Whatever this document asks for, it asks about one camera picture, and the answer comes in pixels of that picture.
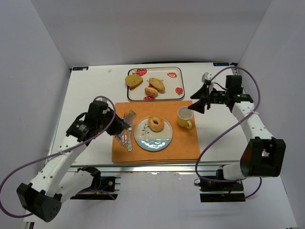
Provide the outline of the bagel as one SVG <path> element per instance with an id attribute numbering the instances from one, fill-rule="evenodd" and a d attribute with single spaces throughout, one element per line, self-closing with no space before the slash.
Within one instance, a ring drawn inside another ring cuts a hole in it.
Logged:
<path id="1" fill-rule="evenodd" d="M 150 116 L 148 119 L 148 126 L 152 131 L 160 132 L 164 129 L 164 120 L 157 115 Z"/>

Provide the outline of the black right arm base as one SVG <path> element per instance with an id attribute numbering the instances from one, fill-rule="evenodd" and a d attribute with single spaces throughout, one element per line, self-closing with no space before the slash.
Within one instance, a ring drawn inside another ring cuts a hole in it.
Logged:
<path id="1" fill-rule="evenodd" d="M 242 182 L 215 183 L 201 178 L 194 180 L 202 203 L 245 202 Z"/>

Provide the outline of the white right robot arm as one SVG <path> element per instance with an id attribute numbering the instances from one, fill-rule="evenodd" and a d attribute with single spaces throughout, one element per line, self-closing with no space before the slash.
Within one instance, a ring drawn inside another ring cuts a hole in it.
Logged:
<path id="1" fill-rule="evenodd" d="M 245 94 L 240 75 L 228 75 L 225 88 L 214 88 L 212 75 L 202 76 L 203 86 L 191 96 L 197 100 L 188 109 L 201 114 L 212 104 L 224 104 L 238 120 L 247 139 L 247 146 L 239 162 L 222 167 L 221 180 L 242 180 L 248 177 L 278 177 L 284 160 L 286 144 L 275 138 L 265 127 L 252 97 Z"/>

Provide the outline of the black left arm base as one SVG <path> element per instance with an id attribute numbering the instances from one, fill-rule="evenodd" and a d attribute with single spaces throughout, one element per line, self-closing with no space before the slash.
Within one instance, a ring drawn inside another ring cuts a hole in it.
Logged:
<path id="1" fill-rule="evenodd" d="M 115 200 L 119 191 L 119 178 L 102 176 L 100 170 L 92 166 L 78 168 L 77 172 L 85 171 L 92 177 L 91 186 L 79 191 L 70 199 L 75 200 Z"/>

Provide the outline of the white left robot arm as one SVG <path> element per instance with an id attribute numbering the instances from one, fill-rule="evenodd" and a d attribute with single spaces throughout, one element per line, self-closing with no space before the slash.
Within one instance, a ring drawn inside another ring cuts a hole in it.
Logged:
<path id="1" fill-rule="evenodd" d="M 128 122 L 122 120 L 106 102 L 95 100 L 90 103 L 88 111 L 77 116 L 66 131 L 59 155 L 50 159 L 29 184 L 19 185 L 17 195 L 21 205 L 43 221 L 50 222 L 65 201 L 84 189 L 98 190 L 101 173 L 92 166 L 79 168 L 68 181 L 62 179 L 94 136 L 102 131 L 117 136 L 128 128 Z"/>

